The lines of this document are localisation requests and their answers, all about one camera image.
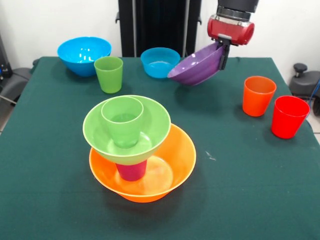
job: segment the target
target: green bowl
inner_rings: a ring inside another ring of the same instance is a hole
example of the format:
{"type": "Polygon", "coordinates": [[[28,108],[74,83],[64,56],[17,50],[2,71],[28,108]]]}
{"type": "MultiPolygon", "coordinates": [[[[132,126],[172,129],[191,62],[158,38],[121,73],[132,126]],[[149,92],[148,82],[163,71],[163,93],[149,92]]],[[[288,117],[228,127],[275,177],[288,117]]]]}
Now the green bowl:
{"type": "Polygon", "coordinates": [[[143,127],[135,146],[131,148],[116,146],[108,130],[103,127],[105,120],[101,108],[109,99],[100,102],[89,111],[82,127],[84,138],[92,148],[109,161],[121,165],[139,164],[152,156],[168,136],[171,126],[169,113],[160,103],[145,96],[128,96],[139,100],[144,107],[143,127]]]}

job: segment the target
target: floor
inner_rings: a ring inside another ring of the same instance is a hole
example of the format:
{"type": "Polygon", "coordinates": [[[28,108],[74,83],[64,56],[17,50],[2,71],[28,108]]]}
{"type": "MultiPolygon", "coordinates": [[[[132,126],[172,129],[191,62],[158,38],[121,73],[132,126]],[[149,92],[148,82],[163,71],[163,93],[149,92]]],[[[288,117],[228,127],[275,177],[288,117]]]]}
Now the floor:
{"type": "Polygon", "coordinates": [[[1,135],[2,131],[5,129],[5,126],[9,120],[12,112],[15,109],[9,103],[2,105],[2,106],[3,107],[1,107],[1,113],[0,113],[0,135],[1,135]]]}
{"type": "Polygon", "coordinates": [[[320,144],[320,116],[315,116],[314,112],[311,110],[309,116],[306,118],[312,127],[315,138],[320,144]]]}
{"type": "MultiPolygon", "coordinates": [[[[0,135],[5,128],[12,112],[14,111],[14,107],[10,104],[7,104],[4,111],[0,115],[0,135]]],[[[314,132],[315,138],[318,140],[320,144],[320,116],[316,117],[314,112],[311,111],[310,115],[307,117],[307,121],[310,123],[312,130],[314,132]]]]}

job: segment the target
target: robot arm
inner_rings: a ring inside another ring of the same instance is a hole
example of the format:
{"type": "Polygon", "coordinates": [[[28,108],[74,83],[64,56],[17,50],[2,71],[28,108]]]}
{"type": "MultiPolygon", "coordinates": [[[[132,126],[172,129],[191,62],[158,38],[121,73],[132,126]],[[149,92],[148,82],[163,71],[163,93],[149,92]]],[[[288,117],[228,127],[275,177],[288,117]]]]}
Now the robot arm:
{"type": "Polygon", "coordinates": [[[247,45],[254,34],[255,24],[249,22],[259,0],[218,0],[216,14],[209,19],[207,31],[211,39],[224,48],[219,69],[226,67],[230,45],[247,45]]]}

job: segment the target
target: red cup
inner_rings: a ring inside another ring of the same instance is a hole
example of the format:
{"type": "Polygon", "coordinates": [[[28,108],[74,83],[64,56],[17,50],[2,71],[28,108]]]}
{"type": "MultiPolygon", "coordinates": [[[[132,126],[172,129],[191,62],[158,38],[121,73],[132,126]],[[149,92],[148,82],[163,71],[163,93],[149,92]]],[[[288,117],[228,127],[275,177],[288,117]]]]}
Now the red cup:
{"type": "Polygon", "coordinates": [[[271,131],[282,139],[293,138],[310,112],[309,105],[295,96],[275,100],[271,131]]]}
{"type": "Polygon", "coordinates": [[[146,173],[147,160],[135,165],[121,165],[115,164],[118,172],[126,181],[137,181],[141,179],[146,173]]]}

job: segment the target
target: green cup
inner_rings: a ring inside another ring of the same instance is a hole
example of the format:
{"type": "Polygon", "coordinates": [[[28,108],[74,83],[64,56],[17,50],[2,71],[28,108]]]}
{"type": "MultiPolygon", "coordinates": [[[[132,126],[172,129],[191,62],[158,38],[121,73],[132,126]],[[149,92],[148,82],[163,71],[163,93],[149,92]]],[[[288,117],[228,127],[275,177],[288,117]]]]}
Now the green cup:
{"type": "Polygon", "coordinates": [[[122,71],[124,62],[116,56],[101,57],[94,62],[94,68],[102,91],[114,94],[122,86],[122,71]]]}
{"type": "Polygon", "coordinates": [[[104,125],[114,144],[128,149],[137,144],[143,127],[144,105],[131,96],[117,96],[101,108],[104,125]]]}

